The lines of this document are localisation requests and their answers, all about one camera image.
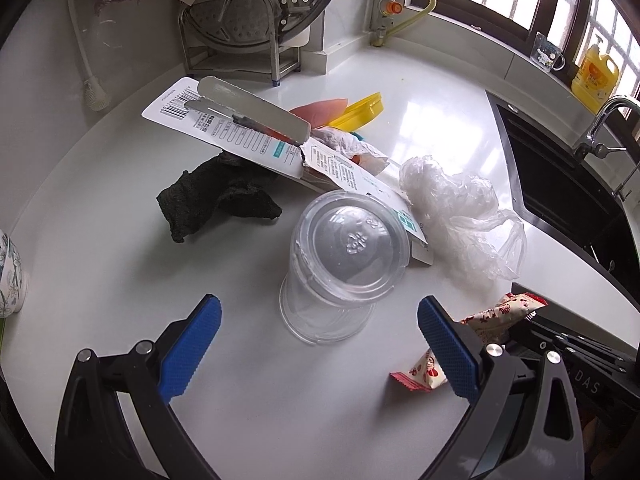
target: metal screw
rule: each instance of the metal screw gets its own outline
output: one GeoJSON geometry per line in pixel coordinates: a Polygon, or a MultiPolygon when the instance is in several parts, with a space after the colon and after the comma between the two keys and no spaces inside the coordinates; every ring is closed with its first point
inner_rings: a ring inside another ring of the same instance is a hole
{"type": "Polygon", "coordinates": [[[153,347],[154,347],[154,344],[151,341],[148,341],[148,340],[140,341],[136,345],[136,352],[139,353],[140,355],[146,355],[152,351],[153,347]]]}
{"type": "Polygon", "coordinates": [[[494,357],[500,357],[502,355],[502,347],[496,343],[489,343],[486,346],[486,352],[494,357]]]}
{"type": "Polygon", "coordinates": [[[558,352],[554,352],[553,350],[546,354],[546,358],[549,362],[557,365],[562,359],[560,358],[560,354],[558,352]]]}
{"type": "Polygon", "coordinates": [[[81,363],[85,363],[89,359],[91,359],[91,350],[89,350],[88,348],[85,348],[84,350],[78,352],[78,361],[80,361],[81,363]]]}

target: soap bottle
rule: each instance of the soap bottle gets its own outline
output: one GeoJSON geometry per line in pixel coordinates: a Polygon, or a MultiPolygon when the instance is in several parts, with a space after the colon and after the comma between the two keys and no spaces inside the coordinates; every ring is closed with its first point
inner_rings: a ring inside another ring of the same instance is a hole
{"type": "Polygon", "coordinates": [[[602,38],[596,38],[597,42],[585,53],[580,70],[571,83],[574,95],[594,114],[609,99],[620,77],[620,69],[611,56],[600,54],[602,38]],[[609,68],[609,63],[613,65],[613,70],[609,68]]]}

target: faucet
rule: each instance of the faucet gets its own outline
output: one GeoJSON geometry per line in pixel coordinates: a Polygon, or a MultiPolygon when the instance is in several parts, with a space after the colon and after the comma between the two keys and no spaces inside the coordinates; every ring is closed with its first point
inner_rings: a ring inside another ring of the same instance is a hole
{"type": "Polygon", "coordinates": [[[584,157],[587,156],[588,153],[593,153],[593,155],[598,158],[605,158],[612,152],[626,152],[626,148],[610,148],[600,142],[596,143],[596,136],[598,135],[600,127],[604,124],[604,121],[606,121],[607,117],[615,110],[622,107],[632,108],[636,113],[640,114],[640,101],[637,99],[625,95],[610,97],[602,105],[602,108],[596,114],[593,123],[587,128],[587,131],[584,132],[572,146],[572,152],[578,162],[584,160],[584,157]]]}

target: red and white wrapper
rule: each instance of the red and white wrapper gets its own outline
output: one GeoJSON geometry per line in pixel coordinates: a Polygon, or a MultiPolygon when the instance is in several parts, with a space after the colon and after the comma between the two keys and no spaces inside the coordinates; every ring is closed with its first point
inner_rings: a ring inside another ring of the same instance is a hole
{"type": "MultiPolygon", "coordinates": [[[[483,343],[505,343],[507,330],[534,310],[545,306],[546,301],[530,292],[524,294],[505,294],[493,307],[460,323],[467,324],[478,334],[483,343]]],[[[418,362],[407,372],[392,372],[394,379],[410,390],[430,392],[447,381],[438,360],[429,348],[418,362]]]]}

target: faucet handle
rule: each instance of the faucet handle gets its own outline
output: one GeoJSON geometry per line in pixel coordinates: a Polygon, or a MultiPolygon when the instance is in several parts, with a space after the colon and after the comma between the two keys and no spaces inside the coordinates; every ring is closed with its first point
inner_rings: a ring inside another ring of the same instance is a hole
{"type": "Polygon", "coordinates": [[[593,149],[593,155],[598,158],[605,158],[609,153],[612,152],[626,152],[626,148],[610,148],[609,146],[605,146],[601,142],[596,145],[593,149]]]}

